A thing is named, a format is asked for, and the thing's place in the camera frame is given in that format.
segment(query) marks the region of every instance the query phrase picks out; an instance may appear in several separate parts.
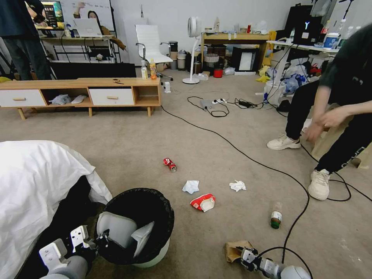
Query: chair armrest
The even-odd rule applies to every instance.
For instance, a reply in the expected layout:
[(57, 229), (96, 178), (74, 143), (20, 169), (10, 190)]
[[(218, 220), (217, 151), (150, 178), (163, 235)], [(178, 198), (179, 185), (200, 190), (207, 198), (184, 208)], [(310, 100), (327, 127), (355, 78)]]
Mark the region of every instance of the chair armrest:
[(171, 54), (170, 54), (170, 53), (171, 53), (171, 44), (170, 44), (170, 43), (167, 43), (167, 42), (161, 42), (160, 44), (161, 44), (161, 45), (162, 45), (162, 44), (166, 44), (166, 45), (168, 45), (168, 49), (169, 49), (169, 57), (170, 57), (170, 55), (171, 55)]
[(136, 43), (136, 46), (139, 46), (139, 45), (141, 45), (141, 46), (143, 46), (143, 57), (142, 56), (140, 56), (143, 60), (146, 60), (146, 46), (144, 45), (144, 44), (142, 44), (142, 43)]

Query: red bucket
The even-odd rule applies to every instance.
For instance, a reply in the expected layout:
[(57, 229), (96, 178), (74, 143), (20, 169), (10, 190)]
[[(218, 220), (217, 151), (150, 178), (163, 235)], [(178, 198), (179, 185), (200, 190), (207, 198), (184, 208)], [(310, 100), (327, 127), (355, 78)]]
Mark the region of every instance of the red bucket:
[(214, 73), (213, 73), (213, 76), (216, 78), (222, 78), (222, 73), (223, 73), (223, 70), (222, 69), (214, 69)]

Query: white fan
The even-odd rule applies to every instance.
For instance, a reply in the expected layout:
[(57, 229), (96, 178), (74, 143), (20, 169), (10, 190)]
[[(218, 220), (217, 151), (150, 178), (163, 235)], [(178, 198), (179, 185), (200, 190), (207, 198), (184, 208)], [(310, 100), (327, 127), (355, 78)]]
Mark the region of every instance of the white fan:
[(197, 84), (199, 83), (199, 79), (193, 78), (193, 70), (194, 70), (194, 55), (195, 55), (195, 47), (196, 44), (199, 42), (200, 34), (201, 34), (201, 23), (198, 17), (189, 17), (187, 21), (187, 31), (189, 33), (189, 37), (195, 37), (195, 42), (193, 46), (193, 53), (191, 56), (191, 69), (190, 69), (190, 78), (185, 78), (182, 82), (187, 84)]

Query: gray carpet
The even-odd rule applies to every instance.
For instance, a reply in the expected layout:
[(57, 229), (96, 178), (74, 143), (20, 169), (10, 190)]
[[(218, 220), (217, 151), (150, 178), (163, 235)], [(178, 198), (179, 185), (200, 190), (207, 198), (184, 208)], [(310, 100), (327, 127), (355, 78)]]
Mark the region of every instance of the gray carpet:
[[(242, 110), (229, 106), (227, 117), (213, 118), (186, 101), (186, 97), (196, 95), (260, 102), (261, 97), (254, 93), (262, 91), (263, 84), (256, 82), (255, 76), (211, 77), (194, 86), (181, 82), (187, 76), (185, 72), (166, 73), (174, 76), (172, 93), (163, 94), (167, 111), (220, 133), (247, 155), (290, 173), (307, 188), (315, 164), (305, 151), (273, 151), (266, 147), (268, 140), (284, 132), (286, 123), (274, 109)], [(115, 266), (98, 257), (89, 279), (260, 278), (237, 263), (226, 262), (225, 242), (246, 239), (259, 251), (282, 246), (291, 224), (306, 204), (304, 190), (289, 177), (250, 161), (217, 135), (192, 127), (160, 108), (150, 118), (145, 110), (94, 111), (92, 118), (87, 111), (26, 111), (26, 116), (28, 119), (21, 121), (16, 109), (0, 109), (0, 141), (40, 139), (64, 143), (96, 166), (114, 196), (134, 187), (155, 188), (174, 209), (170, 247), (159, 264), (138, 269)], [(177, 172), (170, 172), (162, 164), (165, 157), (177, 164)], [(372, 196), (371, 171), (347, 166), (340, 174)], [(247, 191), (231, 190), (229, 183), (235, 179), (244, 181)], [(200, 192), (182, 192), (186, 180), (200, 180)], [(189, 205), (204, 193), (216, 196), (215, 208), (206, 213)], [(292, 231), (288, 247), (304, 258), (314, 278), (371, 277), (372, 204), (353, 190), (352, 194), (348, 202), (311, 199)], [(345, 187), (331, 183), (331, 197), (347, 197)], [(283, 202), (283, 222), (278, 230), (269, 223), (276, 200)], [(281, 251), (267, 256), (280, 261)], [(285, 263), (301, 265), (290, 253)]]

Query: cabinet leg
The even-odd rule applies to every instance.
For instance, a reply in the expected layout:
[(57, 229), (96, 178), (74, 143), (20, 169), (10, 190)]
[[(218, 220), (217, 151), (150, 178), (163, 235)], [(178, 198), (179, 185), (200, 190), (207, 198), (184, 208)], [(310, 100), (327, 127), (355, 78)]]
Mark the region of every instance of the cabinet leg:
[(23, 110), (21, 108), (18, 108), (17, 110), (19, 112), (19, 115), (20, 115), (21, 119), (26, 120), (26, 117), (24, 116)]

